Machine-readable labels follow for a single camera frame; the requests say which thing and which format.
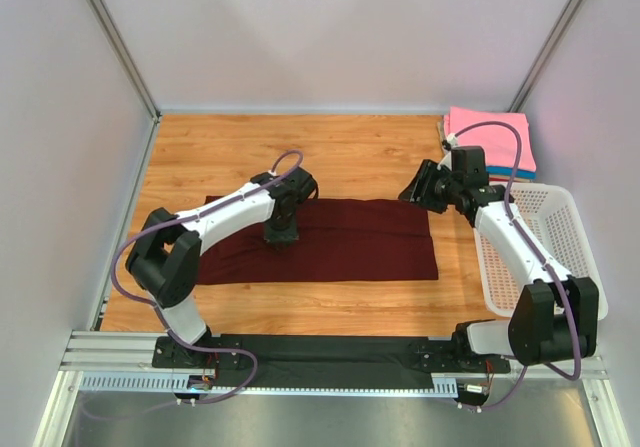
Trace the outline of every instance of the robotic arm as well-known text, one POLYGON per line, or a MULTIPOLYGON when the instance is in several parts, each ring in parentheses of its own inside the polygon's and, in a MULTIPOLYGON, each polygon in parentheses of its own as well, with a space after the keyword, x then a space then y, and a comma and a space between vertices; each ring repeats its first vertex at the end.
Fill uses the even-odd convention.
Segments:
POLYGON ((478 355, 514 356, 523 365, 573 358, 567 313, 555 314, 561 299, 548 270, 551 266, 569 299, 580 355, 594 354, 597 286, 590 278, 573 277, 550 255, 524 223, 512 198, 508 199, 508 207, 513 215, 508 215, 505 187, 489 185, 482 148, 454 147, 440 164, 424 160, 399 199, 437 213, 454 205, 498 251, 521 289, 511 320, 474 321, 457 326, 453 337, 466 349, 478 355))
POLYGON ((160 208, 147 218, 144 229, 177 218, 196 217, 145 235, 134 244, 125 264, 138 285, 156 301, 168 327, 185 342, 200 346, 211 343, 211 333, 191 294, 202 254, 220 240, 258 222, 264 222, 265 240, 276 247, 298 239, 296 207, 314 192, 317 195, 318 184, 298 167, 282 182, 244 198, 273 180, 271 173, 264 172, 233 194, 197 209, 173 215, 160 208), (237 196, 242 200, 232 201, 237 196), (218 210, 200 218, 201 213, 213 207, 218 210))

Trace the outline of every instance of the wooden tabletop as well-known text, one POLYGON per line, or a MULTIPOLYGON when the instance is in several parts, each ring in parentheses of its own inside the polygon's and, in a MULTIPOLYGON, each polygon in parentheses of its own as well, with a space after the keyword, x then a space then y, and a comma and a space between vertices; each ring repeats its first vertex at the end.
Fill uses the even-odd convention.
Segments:
MULTIPOLYGON (((300 149, 324 198, 395 199, 422 159, 440 159, 440 116, 167 115, 156 140, 131 233, 158 207, 170 212, 226 195, 300 149)), ((283 162, 282 169, 288 167, 283 162)), ((437 281, 260 283, 199 286, 213 332, 449 335, 487 311, 472 229, 455 211, 428 214, 437 281)), ((119 278, 140 293, 120 267, 119 278)), ((151 309, 113 291, 103 331, 161 331, 151 309)))

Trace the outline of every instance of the blue cloth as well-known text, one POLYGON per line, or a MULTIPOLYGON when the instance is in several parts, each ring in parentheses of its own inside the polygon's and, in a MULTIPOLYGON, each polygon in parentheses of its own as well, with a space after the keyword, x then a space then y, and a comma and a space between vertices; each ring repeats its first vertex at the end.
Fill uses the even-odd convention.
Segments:
MULTIPOLYGON (((511 168, 510 167, 500 167, 497 165, 488 165, 487 166, 487 172, 489 174, 496 174, 496 175, 511 175, 511 168)), ((535 179, 536 178, 536 173, 535 172, 531 172, 529 170, 520 170, 518 169, 517 173, 516 173, 516 177, 520 177, 522 179, 535 179)))

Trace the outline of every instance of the gray floor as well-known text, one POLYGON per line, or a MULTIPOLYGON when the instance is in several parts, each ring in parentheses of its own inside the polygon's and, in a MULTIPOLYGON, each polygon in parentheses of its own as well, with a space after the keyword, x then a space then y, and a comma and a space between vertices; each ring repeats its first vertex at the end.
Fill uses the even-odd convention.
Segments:
MULTIPOLYGON (((508 387, 496 380, 495 398, 508 387)), ((167 400, 169 394, 98 393, 79 401, 109 416, 167 400)), ((580 385, 548 380, 526 381, 502 408, 482 414, 433 399, 241 395, 126 421, 97 422, 75 412, 70 425, 70 447, 600 445, 580 385)))

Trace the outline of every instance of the basket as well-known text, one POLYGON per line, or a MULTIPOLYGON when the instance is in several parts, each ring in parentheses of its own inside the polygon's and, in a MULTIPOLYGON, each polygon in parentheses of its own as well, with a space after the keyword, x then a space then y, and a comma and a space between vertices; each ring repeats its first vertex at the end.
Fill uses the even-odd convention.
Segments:
MULTIPOLYGON (((575 277, 591 277, 600 291, 598 320, 609 310, 591 247, 571 194, 562 187, 514 183, 511 188, 522 218, 551 255, 575 277)), ((496 250, 474 230, 482 290, 487 308, 511 317, 520 290, 496 250)))

